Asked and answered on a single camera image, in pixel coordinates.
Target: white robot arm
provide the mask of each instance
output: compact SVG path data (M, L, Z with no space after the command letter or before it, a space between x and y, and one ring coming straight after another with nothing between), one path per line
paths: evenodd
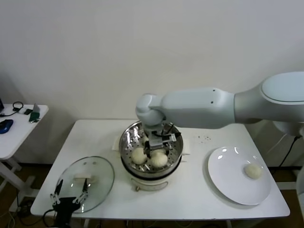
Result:
M137 101L136 114L148 135L161 132L163 121L207 129L262 119L300 123L304 122L303 89L304 72L284 73L237 94L217 88L177 91L163 97L144 94Z

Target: black cable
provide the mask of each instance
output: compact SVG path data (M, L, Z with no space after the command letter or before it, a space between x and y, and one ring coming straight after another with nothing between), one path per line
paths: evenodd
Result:
M169 130L167 131L166 134L169 134L173 127L174 127L174 124L171 125L171 127L169 128Z
M34 201L27 200L27 201L22 202L21 204L19 204L19 197L18 197L18 190L17 189L16 189L16 195L17 195L17 206L18 206L18 209L20 209L20 211L17 212L17 217L19 218L20 223L22 225L26 226L26 227L31 227L31 226L39 223L42 220L42 218L40 218L36 222L30 223L30 224L27 224L24 221L22 221L22 218L25 218L25 217L31 215L30 208L33 205Z
M294 146L294 143L295 143L299 138L301 138L301 137L302 137L302 136L296 136L296 137L294 137L294 141L292 142L292 144L291 144L291 146L290 146L290 148L289 148L288 153L285 155L284 159L282 160L282 162L281 162L281 164L278 166L278 168L280 168L280 167L283 165L283 163L285 162L286 158L287 158L288 155L290 154L291 149L292 149L293 146Z
M24 104L23 104L21 101L16 101L16 102L13 103L13 110L15 110L15 112L13 112L13 113L11 113L11 114L9 114L9 115L0 114L0 117L8 117L8 116L14 115L14 114L16 114L17 112L19 112L20 109L23 108L23 106L24 106Z
M47 224L46 222L46 215L51 212L51 211L54 211L54 209L50 209L50 210L47 210L46 212L44 212L43 216L42 216L42 221L43 221L43 224L46 226L46 227L52 227L50 225Z

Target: white tabletop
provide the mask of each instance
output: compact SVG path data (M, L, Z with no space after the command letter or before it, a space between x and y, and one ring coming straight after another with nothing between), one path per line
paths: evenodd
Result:
M48 112L46 105L38 105L40 108L40 119ZM25 104L24 108L32 109L32 104ZM6 115L13 113L12 104L4 104L4 110L1 111ZM6 160L14 155L16 150L21 146L24 140L37 126L38 123L29 122L30 115L16 113L8 117L0 117L0 122L6 119L13 120L14 123L10 130L5 134L0 134L0 160Z
M114 167L113 188L101 205L86 213L74 214L75 217L201 220L289 215L290 210L273 178L271 178L270 195L257 206L244 206L228 200L210 181L206 166L207 158L211 151L220 146L246 148L249 153L262 160L246 128L240 124L232 124L218 130L180 128L183 139L189 142L188 148L185 148L191 153L186 157L187 162L180 164L172 174L174 177L172 183L166 188L153 192L141 190L136 192L123 168L119 153L112 151L115 138L134 122L133 120L77 121L31 207L32 214L41 216L52 208L49 195L54 192L61 173L71 163L86 156L98 155L108 159Z

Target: computer mouse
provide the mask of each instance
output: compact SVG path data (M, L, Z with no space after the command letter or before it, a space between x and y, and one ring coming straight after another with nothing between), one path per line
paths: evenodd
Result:
M13 120L4 120L0 122L0 134L4 134L10 130L10 127L13 125Z

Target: glass lid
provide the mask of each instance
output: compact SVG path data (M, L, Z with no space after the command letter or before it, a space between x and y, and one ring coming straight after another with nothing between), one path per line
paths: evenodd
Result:
M114 182L113 166L107 159L98 156L74 162L59 177L57 185L63 180L59 198L79 197L86 179L88 197L74 213L87 212L105 200Z

